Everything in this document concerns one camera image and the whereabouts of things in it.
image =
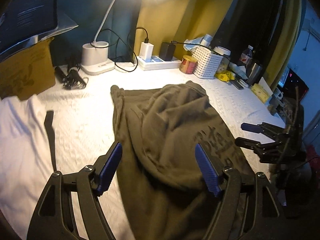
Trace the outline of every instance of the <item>wall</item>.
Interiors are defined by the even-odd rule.
[[[51,55],[54,65],[65,64],[65,57],[71,54],[81,59],[82,45],[93,41],[101,21],[112,0],[57,0],[58,9],[64,11],[79,27],[58,35],[52,42]],[[116,0],[105,22],[126,41],[128,33],[135,29],[139,16],[141,0]],[[117,38],[110,32],[99,35],[98,40],[114,43]],[[115,56],[115,46],[109,48],[109,57]],[[128,49],[119,43],[117,55],[128,55]]]
[[[320,19],[307,2],[305,19],[311,20],[312,18],[314,23],[311,23],[311,27],[320,33]],[[320,109],[320,42],[310,35],[307,51],[304,51],[307,40],[308,32],[302,30],[288,64],[288,67],[294,70],[309,87],[309,92],[301,102],[304,107],[304,127]]]

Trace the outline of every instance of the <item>black charger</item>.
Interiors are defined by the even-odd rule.
[[[163,42],[160,47],[159,58],[164,61],[172,61],[176,45],[169,42]]]

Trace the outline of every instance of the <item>white charger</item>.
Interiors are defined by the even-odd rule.
[[[151,43],[142,42],[139,57],[142,58],[146,62],[150,61],[151,56],[152,56],[153,47],[154,46]]]

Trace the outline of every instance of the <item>plastic water bottle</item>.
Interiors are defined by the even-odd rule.
[[[252,59],[252,50],[253,47],[249,45],[248,48],[242,52],[239,62],[237,64],[238,66],[246,66],[248,64],[250,59]]]

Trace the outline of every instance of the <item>phone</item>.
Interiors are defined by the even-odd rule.
[[[243,86],[241,86],[237,81],[235,80],[230,80],[230,83],[233,84],[236,88],[239,90],[244,89]]]

